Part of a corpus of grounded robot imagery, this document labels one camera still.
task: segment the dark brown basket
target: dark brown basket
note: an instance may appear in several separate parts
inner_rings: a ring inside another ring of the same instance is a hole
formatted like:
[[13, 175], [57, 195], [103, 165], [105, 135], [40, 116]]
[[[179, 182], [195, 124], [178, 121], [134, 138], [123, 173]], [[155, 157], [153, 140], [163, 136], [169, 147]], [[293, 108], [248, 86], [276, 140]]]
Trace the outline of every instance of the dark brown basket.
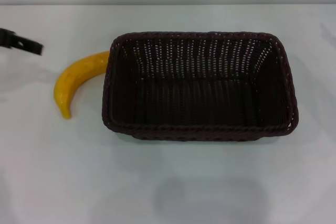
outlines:
[[102, 118], [146, 140], [251, 141], [291, 133], [283, 45], [264, 33], [132, 33], [114, 40]]

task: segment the rectangular basket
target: rectangular basket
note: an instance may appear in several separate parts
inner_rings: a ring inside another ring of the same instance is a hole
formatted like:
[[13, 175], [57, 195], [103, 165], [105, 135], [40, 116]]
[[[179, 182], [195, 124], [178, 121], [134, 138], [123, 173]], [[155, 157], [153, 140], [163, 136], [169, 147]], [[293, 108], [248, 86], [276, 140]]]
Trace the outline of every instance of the rectangular basket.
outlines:
[[285, 49], [265, 33], [131, 33], [114, 40], [102, 118], [143, 140], [252, 141], [291, 133]]

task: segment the woven pattern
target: woven pattern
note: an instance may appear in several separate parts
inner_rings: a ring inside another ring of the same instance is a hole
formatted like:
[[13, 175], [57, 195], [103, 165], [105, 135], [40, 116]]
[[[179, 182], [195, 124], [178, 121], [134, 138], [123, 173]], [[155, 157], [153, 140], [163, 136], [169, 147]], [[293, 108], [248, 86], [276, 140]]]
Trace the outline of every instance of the woven pattern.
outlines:
[[150, 140], [249, 141], [298, 124], [286, 52], [263, 33], [118, 37], [102, 117], [115, 132]]

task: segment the basket rim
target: basket rim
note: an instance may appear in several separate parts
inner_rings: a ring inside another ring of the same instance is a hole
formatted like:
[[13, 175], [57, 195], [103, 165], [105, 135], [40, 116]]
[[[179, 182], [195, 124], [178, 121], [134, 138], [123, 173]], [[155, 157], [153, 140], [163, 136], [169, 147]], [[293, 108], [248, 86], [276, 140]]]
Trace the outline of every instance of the basket rim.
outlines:
[[[111, 97], [109, 90], [113, 89], [115, 71], [112, 71], [117, 64], [117, 57], [113, 55], [119, 53], [119, 49], [123, 42], [131, 39], [161, 39], [161, 38], [175, 38], [175, 39], [257, 39], [268, 41], [277, 49], [277, 54], [280, 55], [279, 63], [282, 72], [283, 82], [287, 91], [286, 97], [289, 105], [289, 116], [286, 123], [270, 126], [240, 126], [240, 125], [171, 125], [171, 124], [136, 124], [136, 123], [120, 123], [117, 122], [113, 115], [110, 116]], [[280, 40], [269, 33], [254, 33], [254, 32], [141, 32], [141, 33], [128, 33], [117, 37], [110, 48], [110, 56], [107, 65], [104, 88], [103, 88], [103, 106], [102, 118], [104, 125], [115, 131], [126, 134], [137, 134], [140, 131], [156, 131], [156, 132], [250, 132], [264, 136], [276, 136], [290, 134], [298, 125], [298, 108], [297, 99], [295, 96], [295, 89], [292, 81], [292, 74], [287, 58], [287, 54], [283, 44]]]

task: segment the banana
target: banana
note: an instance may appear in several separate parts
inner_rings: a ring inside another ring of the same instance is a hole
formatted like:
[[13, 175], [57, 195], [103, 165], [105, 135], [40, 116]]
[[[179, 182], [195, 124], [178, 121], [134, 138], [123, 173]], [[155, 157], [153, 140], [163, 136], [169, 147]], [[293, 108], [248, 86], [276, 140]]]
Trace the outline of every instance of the banana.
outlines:
[[99, 74], [105, 73], [110, 52], [100, 52], [70, 65], [58, 78], [54, 99], [65, 119], [71, 118], [70, 104], [80, 85]]

